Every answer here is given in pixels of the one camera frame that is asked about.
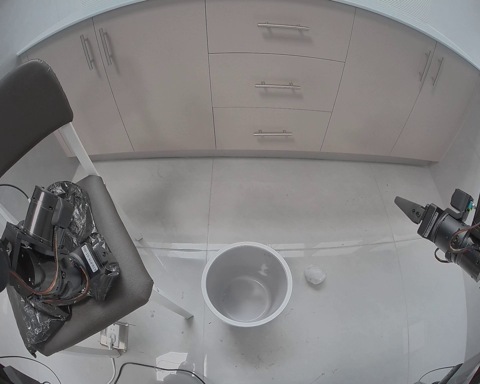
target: floor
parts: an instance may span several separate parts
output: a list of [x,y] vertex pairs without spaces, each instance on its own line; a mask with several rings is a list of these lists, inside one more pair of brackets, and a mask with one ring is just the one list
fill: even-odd
[[[463,362],[462,272],[437,262],[435,246],[419,239],[417,226],[394,204],[400,195],[443,205],[428,168],[263,158],[142,159],[96,167],[142,232],[138,249],[155,283],[194,314],[184,320],[154,302],[131,313],[124,319],[131,324],[128,351],[117,365],[180,366],[209,384],[413,384],[431,369]],[[81,176],[80,169],[74,180]],[[270,245],[293,275],[287,308],[253,329],[222,323],[200,289],[208,257],[237,241]],[[303,275],[311,264],[326,272],[319,286]],[[0,305],[0,354],[27,356],[4,292]],[[98,340],[95,335],[82,345]],[[101,384],[111,376],[107,359],[58,353],[39,360],[63,384]],[[9,363],[55,383],[33,362]],[[197,381],[136,366],[127,366],[118,381],[158,382]]]

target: white countertop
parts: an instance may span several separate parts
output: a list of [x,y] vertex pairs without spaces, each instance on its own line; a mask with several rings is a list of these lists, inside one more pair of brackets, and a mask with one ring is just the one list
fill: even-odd
[[[103,12],[145,0],[82,0],[81,7],[58,21],[17,52]],[[397,20],[449,47],[480,70],[480,2],[468,0],[333,0]],[[450,38],[441,33],[449,32]]]

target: metal handle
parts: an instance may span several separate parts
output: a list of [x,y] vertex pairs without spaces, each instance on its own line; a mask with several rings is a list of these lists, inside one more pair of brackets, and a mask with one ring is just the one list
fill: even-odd
[[258,132],[253,133],[254,136],[293,136],[292,132],[287,132],[286,130],[283,130],[283,132],[262,132],[261,129],[258,130]]
[[102,40],[103,51],[105,52],[105,58],[107,59],[107,64],[112,65],[112,55],[108,51],[107,39],[105,39],[106,32],[103,32],[103,28],[98,30],[100,32],[100,40]]
[[309,27],[302,27],[299,24],[297,25],[287,25],[287,24],[269,24],[269,23],[258,23],[259,27],[267,28],[288,28],[288,29],[299,29],[301,31],[310,31]]
[[293,85],[293,83],[290,83],[289,85],[265,84],[265,82],[262,81],[261,84],[255,84],[255,88],[300,89],[300,86],[299,85]]
[[432,51],[430,51],[429,53],[425,53],[425,55],[427,56],[427,61],[425,62],[425,66],[423,67],[423,72],[419,72],[420,74],[420,81],[423,80],[423,76],[424,74],[427,73],[427,64],[428,64],[428,60],[430,60],[430,55],[432,54]]
[[442,64],[444,63],[444,59],[438,59],[438,61],[440,62],[440,65],[438,66],[438,71],[437,71],[437,74],[435,77],[432,76],[432,80],[433,80],[433,86],[435,87],[435,84],[437,84],[437,79],[438,79],[438,74],[440,73],[440,69],[442,67]]
[[82,47],[84,49],[84,54],[85,54],[85,57],[87,59],[88,69],[92,70],[93,69],[93,60],[90,58],[90,54],[88,53],[87,44],[86,44],[88,38],[85,38],[83,35],[80,35],[80,39],[82,40]]

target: white cable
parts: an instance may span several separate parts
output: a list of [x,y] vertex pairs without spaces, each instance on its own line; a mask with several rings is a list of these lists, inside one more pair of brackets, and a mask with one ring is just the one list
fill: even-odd
[[[112,345],[113,345],[113,338],[112,336],[110,336],[110,345],[108,346],[108,349],[112,349]],[[111,379],[107,382],[107,384],[112,384],[117,374],[117,367],[115,367],[115,358],[111,357],[110,359],[112,360],[113,374]]]

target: chair seat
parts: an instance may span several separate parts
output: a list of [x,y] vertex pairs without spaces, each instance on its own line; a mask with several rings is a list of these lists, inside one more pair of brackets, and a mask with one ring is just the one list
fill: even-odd
[[[100,176],[87,176],[77,183],[88,193],[98,229],[120,265],[120,277],[104,302],[87,298],[72,306],[72,316],[38,351],[50,356],[100,332],[148,302],[153,280],[120,219],[117,209]],[[10,300],[16,300],[10,294]],[[15,313],[15,319],[22,321]]]

